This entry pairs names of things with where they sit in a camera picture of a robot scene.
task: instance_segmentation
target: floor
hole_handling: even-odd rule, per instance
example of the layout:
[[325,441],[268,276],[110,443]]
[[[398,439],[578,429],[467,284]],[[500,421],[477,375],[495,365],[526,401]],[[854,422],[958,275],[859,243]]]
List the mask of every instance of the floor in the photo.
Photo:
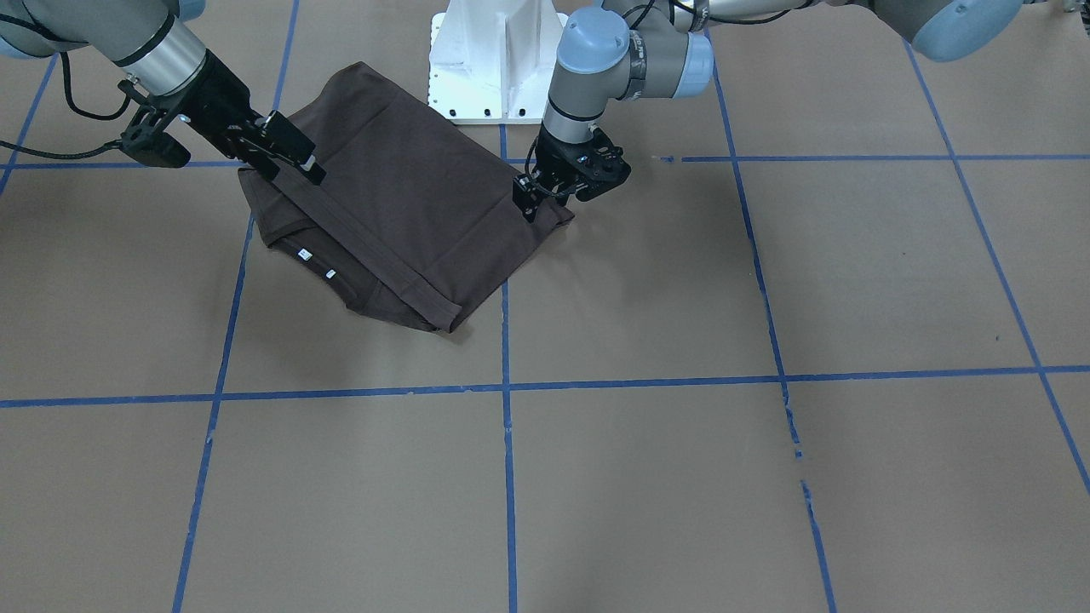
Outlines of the floor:
[[[423,98],[445,5],[192,27],[292,111],[358,60]],[[1078,15],[946,65],[857,8],[712,38],[704,95],[613,104],[630,183],[449,336],[253,241],[184,130],[183,170],[4,154],[0,610],[1090,611]],[[59,70],[3,62],[4,139],[120,131]]]

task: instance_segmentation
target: folded shirt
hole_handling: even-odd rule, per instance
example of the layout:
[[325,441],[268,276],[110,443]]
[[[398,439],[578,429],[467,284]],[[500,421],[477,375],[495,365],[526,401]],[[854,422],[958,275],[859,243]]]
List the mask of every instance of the folded shirt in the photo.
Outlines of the folded shirt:
[[573,215],[549,199],[533,224],[517,171],[364,63],[291,116],[328,172],[280,164],[239,180],[266,247],[319,275],[350,310],[451,332]]

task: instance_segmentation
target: light blue joint cap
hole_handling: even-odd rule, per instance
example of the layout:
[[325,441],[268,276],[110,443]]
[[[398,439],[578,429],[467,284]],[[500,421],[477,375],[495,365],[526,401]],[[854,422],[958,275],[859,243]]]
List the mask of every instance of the light blue joint cap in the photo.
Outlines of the light blue joint cap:
[[678,82],[674,97],[691,98],[700,95],[712,81],[714,69],[715,51],[712,50],[712,41],[703,35],[690,34],[689,52],[686,53],[681,81]]
[[0,36],[0,56],[3,56],[5,58],[15,58],[16,60],[35,59],[34,56],[29,56],[12,47],[10,43],[3,39],[3,36]]
[[568,17],[556,59],[576,74],[605,72],[628,55],[628,24],[620,15],[583,7]]
[[178,0],[178,19],[183,22],[195,20],[204,14],[205,0]]
[[912,47],[936,62],[960,60],[998,36],[1021,5],[1022,0],[955,0],[920,28]]

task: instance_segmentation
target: blue tape line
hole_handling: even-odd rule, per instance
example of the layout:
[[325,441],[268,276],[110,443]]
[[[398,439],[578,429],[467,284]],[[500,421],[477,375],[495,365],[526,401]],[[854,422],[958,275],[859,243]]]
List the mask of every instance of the blue tape line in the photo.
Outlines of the blue tape line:
[[[245,166],[241,161],[234,159],[217,159],[207,161],[191,161],[179,169],[172,169],[170,172],[177,172],[178,170],[185,170],[187,168],[241,168]],[[66,161],[66,163],[43,163],[43,164],[16,164],[13,166],[19,170],[123,170],[131,168],[149,169],[152,167],[144,166],[143,164],[136,161]]]
[[299,0],[291,2],[291,19],[288,20],[288,38],[283,43],[283,57],[280,58],[280,74],[277,76],[276,94],[272,95],[272,108],[280,108],[283,96],[283,84],[288,80],[288,65],[291,63],[291,48],[295,44],[295,23],[299,21]]
[[[1090,364],[1044,366],[1049,374],[1090,373]],[[789,374],[788,383],[818,383],[831,381],[889,381],[920,378],[956,378],[981,376],[1015,376],[1039,374],[1033,366],[998,369],[949,369],[935,371],[885,371]],[[511,392],[548,392],[564,389],[626,389],[640,387],[704,387],[729,385],[759,385],[779,383],[778,375],[723,376],[693,378],[642,378],[618,381],[557,381],[538,383],[512,383]],[[500,383],[475,385],[437,385],[425,387],[372,387],[353,389],[301,389],[283,392],[234,392],[223,393],[223,402],[247,400],[298,400],[307,398],[356,398],[386,396],[434,396],[444,394],[498,394],[504,392]],[[84,398],[27,398],[0,400],[0,409],[46,408],[46,407],[94,407],[101,405],[154,405],[168,402],[205,402],[215,399],[215,394],[179,394],[160,396],[105,396]]]
[[519,611],[519,570],[516,557],[514,524],[514,441],[511,422],[511,308],[510,286],[502,287],[502,376],[504,376],[504,474],[507,489],[507,605],[509,613]]
[[1010,376],[1038,374],[1033,366],[1002,369],[949,369],[936,371],[892,371],[892,372],[855,372],[828,374],[789,374],[790,383],[813,383],[828,381],[889,381],[896,378],[950,378],[970,376]]
[[[1090,155],[1079,154],[1014,154],[1014,155],[959,155],[958,159],[970,161],[1043,161],[1043,160],[1088,160]],[[949,155],[722,155],[687,156],[686,164],[726,164],[734,160],[750,161],[948,161]]]
[[41,398],[0,400],[0,409],[47,407],[101,407],[108,405],[166,405],[171,402],[207,402],[214,394],[171,394],[160,396],[102,396],[97,398]]
[[1027,155],[958,155],[958,159],[971,161],[1046,161],[1046,160],[1082,160],[1090,159],[1090,154],[1027,154]]
[[225,402],[251,400],[301,400],[308,398],[374,398],[389,396],[437,396],[443,394],[488,394],[504,389],[499,384],[437,385],[431,387],[373,387],[358,389],[304,389],[299,392],[225,393]]
[[499,157],[507,159],[507,125],[502,123],[499,124]]
[[208,464],[211,460],[211,446],[215,441],[216,424],[219,422],[219,407],[222,404],[223,385],[227,382],[227,368],[231,361],[231,347],[234,344],[234,328],[239,321],[239,305],[242,303],[242,288],[246,280],[246,256],[250,252],[250,241],[254,238],[254,218],[246,225],[246,239],[242,243],[242,257],[239,260],[239,274],[234,281],[234,297],[231,300],[231,314],[227,321],[227,333],[223,336],[223,356],[219,363],[219,374],[216,377],[216,394],[208,414],[208,430],[205,433],[204,452],[201,454],[201,470],[197,472],[197,485],[193,492],[193,508],[190,510],[190,524],[185,533],[185,546],[182,550],[182,564],[178,570],[178,586],[174,589],[172,613],[181,613],[182,600],[185,598],[185,584],[190,574],[190,562],[193,558],[193,544],[197,536],[197,522],[201,519],[201,503],[204,501],[205,482],[208,479]]
[[795,411],[791,410],[791,394],[787,386],[787,376],[784,371],[784,357],[779,350],[779,339],[776,336],[776,322],[772,315],[772,302],[768,300],[768,288],[764,281],[764,269],[761,266],[761,253],[756,247],[756,236],[753,233],[753,219],[750,216],[749,200],[746,197],[746,184],[742,182],[742,171],[738,164],[738,149],[735,146],[735,134],[730,128],[730,113],[727,111],[727,98],[723,93],[723,83],[719,81],[718,64],[712,67],[712,75],[715,80],[715,92],[719,97],[719,112],[723,116],[723,129],[727,136],[727,149],[730,152],[730,164],[735,172],[735,183],[738,188],[738,201],[741,204],[742,219],[746,221],[746,237],[750,241],[750,249],[753,252],[753,271],[756,276],[756,285],[761,290],[761,298],[764,300],[764,315],[768,323],[768,339],[772,342],[772,356],[776,361],[776,374],[779,380],[779,390],[784,397],[784,411],[787,413],[787,426],[791,433],[791,442],[795,443],[795,457],[802,458],[799,431],[795,425]]
[[912,63],[912,70],[916,71],[916,77],[920,82],[920,87],[923,88],[923,95],[928,99],[928,106],[931,107],[931,112],[935,116],[935,123],[938,125],[938,133],[942,134],[943,141],[946,143],[946,149],[949,152],[949,158],[950,161],[954,163],[955,170],[957,170],[958,180],[961,182],[961,189],[965,191],[965,196],[969,201],[969,208],[972,209],[972,216],[977,221],[977,228],[980,230],[980,236],[984,240],[984,247],[988,248],[988,254],[992,259],[992,265],[995,266],[995,273],[998,275],[1000,283],[1003,285],[1003,292],[1006,293],[1007,302],[1010,303],[1010,310],[1014,312],[1015,320],[1018,322],[1018,329],[1021,330],[1022,339],[1026,341],[1026,348],[1029,349],[1029,354],[1033,360],[1033,365],[1040,374],[1041,385],[1044,387],[1044,393],[1049,398],[1049,404],[1052,405],[1052,411],[1055,413],[1056,421],[1059,424],[1059,430],[1063,432],[1064,438],[1067,442],[1067,448],[1070,450],[1071,459],[1075,460],[1075,466],[1078,468],[1079,476],[1082,478],[1082,485],[1086,488],[1087,493],[1090,494],[1090,473],[1087,472],[1086,464],[1082,461],[1082,455],[1079,453],[1078,445],[1075,443],[1070,429],[1067,426],[1067,419],[1064,417],[1064,411],[1059,407],[1059,402],[1056,400],[1056,395],[1052,389],[1052,384],[1049,383],[1047,374],[1044,366],[1041,364],[1041,358],[1037,352],[1037,347],[1033,345],[1032,337],[1030,337],[1029,327],[1026,325],[1026,320],[1022,317],[1021,309],[1018,308],[1018,301],[1015,300],[1015,295],[1010,288],[1009,281],[1007,280],[1007,275],[1003,272],[1003,265],[1000,263],[1000,257],[995,252],[995,245],[992,243],[992,238],[988,233],[988,228],[984,227],[984,219],[980,214],[980,207],[977,206],[977,200],[973,197],[972,190],[969,188],[969,180],[966,179],[965,171],[961,168],[961,163],[959,161],[957,154],[954,152],[954,144],[946,131],[946,125],[943,123],[943,118],[938,113],[938,106],[935,104],[935,98],[931,94],[931,88],[928,86],[928,82],[923,77],[923,71],[920,69],[920,62],[916,59],[916,52],[912,51],[912,47],[908,44],[908,41],[905,41],[905,51],[908,53],[908,59]]
[[[53,74],[53,69],[57,67],[57,58],[59,56],[53,55],[49,59],[49,65],[46,67],[46,72],[41,76],[41,83],[38,84],[38,91],[34,95],[34,100],[31,103],[31,109],[26,111],[26,119],[23,120],[23,129],[19,131],[19,139],[15,140],[15,144],[23,146],[26,142],[26,134],[31,131],[31,124],[34,123],[34,116],[38,112],[38,105],[41,104],[41,96],[46,93],[46,86],[49,85],[49,77]],[[11,156],[8,157],[8,165],[0,175],[0,195],[3,194],[4,188],[8,187],[8,180],[11,178],[11,173],[14,170],[15,160],[19,159],[19,152],[12,151]]]
[[821,538],[821,527],[818,525],[818,517],[814,515],[813,494],[806,480],[802,481],[802,497],[807,502],[807,515],[810,516],[810,531],[814,538],[814,550],[818,552],[818,565],[821,567],[821,580],[825,585],[825,602],[828,604],[828,613],[836,613],[836,596],[833,593],[833,578],[828,573],[828,561],[825,557],[825,543]]
[[1049,374],[1062,374],[1062,373],[1088,373],[1090,372],[1090,365],[1078,365],[1078,366],[1044,366],[1044,372]]
[[628,389],[633,387],[702,387],[715,385],[754,385],[779,383],[778,375],[718,376],[693,378],[638,378],[626,381],[557,381],[512,383],[512,392],[547,392],[556,389]]

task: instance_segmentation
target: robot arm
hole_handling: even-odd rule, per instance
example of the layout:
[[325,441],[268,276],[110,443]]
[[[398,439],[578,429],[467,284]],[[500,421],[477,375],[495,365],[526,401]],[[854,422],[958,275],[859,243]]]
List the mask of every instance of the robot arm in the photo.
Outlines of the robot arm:
[[9,55],[26,57],[90,45],[124,71],[119,88],[140,110],[119,145],[141,164],[189,163],[190,153],[164,131],[179,118],[268,179],[279,159],[320,183],[325,171],[315,164],[314,143],[279,112],[254,111],[245,84],[185,26],[183,19],[203,9],[203,0],[0,0],[0,14],[39,29],[0,23],[0,41]]
[[526,219],[548,196],[561,204],[598,196],[623,183],[623,151],[597,127],[610,98],[682,98],[712,77],[714,55],[695,33],[717,24],[767,23],[824,1],[859,4],[935,61],[986,45],[1022,0],[600,0],[572,13],[557,49],[548,106],[534,144],[537,166],[516,179]]

